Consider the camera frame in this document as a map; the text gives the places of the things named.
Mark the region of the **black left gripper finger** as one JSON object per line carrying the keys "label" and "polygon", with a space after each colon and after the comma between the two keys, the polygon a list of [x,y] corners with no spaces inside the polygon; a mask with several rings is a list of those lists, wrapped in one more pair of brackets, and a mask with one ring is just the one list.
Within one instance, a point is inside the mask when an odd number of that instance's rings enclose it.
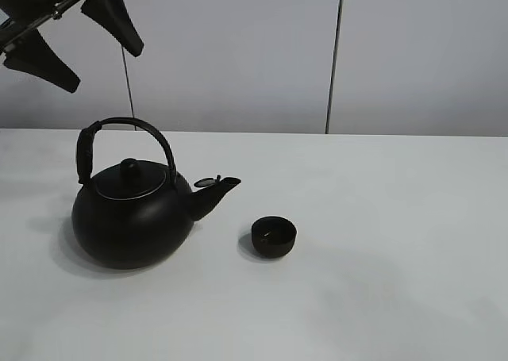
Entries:
{"label": "black left gripper finger", "polygon": [[136,31],[124,0],[86,0],[81,12],[102,26],[132,56],[139,56],[144,42]]}
{"label": "black left gripper finger", "polygon": [[54,53],[37,30],[8,44],[4,52],[3,65],[10,70],[36,76],[70,93],[75,93],[80,84],[77,74]]}

